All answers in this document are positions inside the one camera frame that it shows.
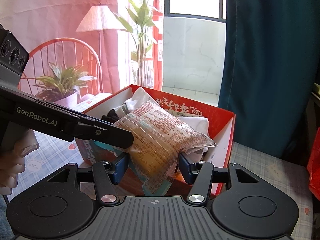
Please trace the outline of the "person's left hand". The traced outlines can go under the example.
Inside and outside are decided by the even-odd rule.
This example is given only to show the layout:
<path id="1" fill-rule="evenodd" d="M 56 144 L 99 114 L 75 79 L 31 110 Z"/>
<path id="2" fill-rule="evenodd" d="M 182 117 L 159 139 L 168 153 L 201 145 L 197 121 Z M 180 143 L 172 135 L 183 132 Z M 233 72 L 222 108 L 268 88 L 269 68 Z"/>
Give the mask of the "person's left hand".
<path id="1" fill-rule="evenodd" d="M 17 176 L 25 170 L 25 157 L 37 150 L 37 142 L 33 130 L 28 130 L 24 137 L 17 141 L 14 149 L 9 152 L 1 153 L 1 194 L 8 196 L 12 189 L 17 186 Z"/>

